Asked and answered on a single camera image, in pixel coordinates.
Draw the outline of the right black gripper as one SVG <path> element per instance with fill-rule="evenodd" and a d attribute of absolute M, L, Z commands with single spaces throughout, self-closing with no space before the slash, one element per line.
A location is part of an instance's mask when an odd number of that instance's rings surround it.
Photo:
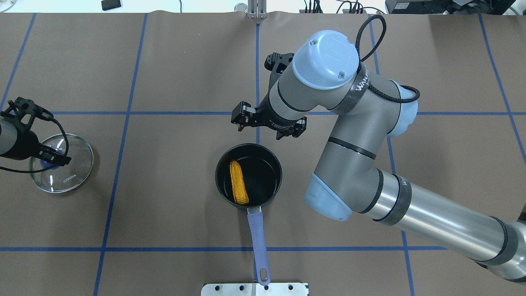
<path fill-rule="evenodd" d="M 293 53 L 272 53 L 265 59 L 264 67 L 270 71 L 268 93 L 261 103 L 253 108 L 241 101 L 231 112 L 231 123 L 239 132 L 246 127 L 266 126 L 275 130 L 276 140 L 284 137 L 300 137 L 307 129 L 305 110 L 290 105 L 282 95 L 279 79 L 292 62 Z"/>

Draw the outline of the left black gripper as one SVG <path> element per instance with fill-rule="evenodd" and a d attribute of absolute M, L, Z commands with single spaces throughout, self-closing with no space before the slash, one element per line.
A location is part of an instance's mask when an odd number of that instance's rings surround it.
<path fill-rule="evenodd" d="M 54 120 L 47 109 L 30 99 L 18 97 L 8 101 L 8 108 L 1 112 L 0 155 L 12 160 L 25 160 L 35 157 L 42 167 L 63 167 L 70 163 L 71 157 L 62 150 L 45 146 L 31 131 L 34 120 Z"/>

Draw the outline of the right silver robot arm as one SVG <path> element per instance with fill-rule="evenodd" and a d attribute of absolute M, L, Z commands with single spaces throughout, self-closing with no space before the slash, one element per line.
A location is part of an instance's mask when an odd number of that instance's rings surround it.
<path fill-rule="evenodd" d="M 334 30 L 316 32 L 294 54 L 271 55 L 265 67 L 273 66 L 267 95 L 256 107 L 239 103 L 231 123 L 298 137 L 312 109 L 338 116 L 305 193 L 311 208 L 336 221 L 364 214 L 525 284 L 524 222 L 478 213 L 374 167 L 383 141 L 415 120 L 416 89 L 371 73 L 357 45 Z"/>

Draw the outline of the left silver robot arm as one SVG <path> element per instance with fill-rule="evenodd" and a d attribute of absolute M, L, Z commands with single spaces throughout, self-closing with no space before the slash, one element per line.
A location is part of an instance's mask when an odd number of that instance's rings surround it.
<path fill-rule="evenodd" d="M 60 152 L 48 147 L 38 140 L 31 130 L 35 119 L 56 124 L 64 139 L 66 148 Z M 1 112 L 0 155 L 11 160 L 25 160 L 31 157 L 45 161 L 50 167 L 39 170 L 43 172 L 53 167 L 64 167 L 71 161 L 68 155 L 69 142 L 63 127 L 47 109 L 30 99 L 18 97 L 8 101 L 8 108 Z"/>

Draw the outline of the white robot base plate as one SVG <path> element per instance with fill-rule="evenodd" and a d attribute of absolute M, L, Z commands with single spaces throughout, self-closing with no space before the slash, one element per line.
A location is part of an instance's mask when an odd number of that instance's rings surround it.
<path fill-rule="evenodd" d="M 203 286 L 201 296 L 309 296 L 307 283 L 210 283 Z"/>

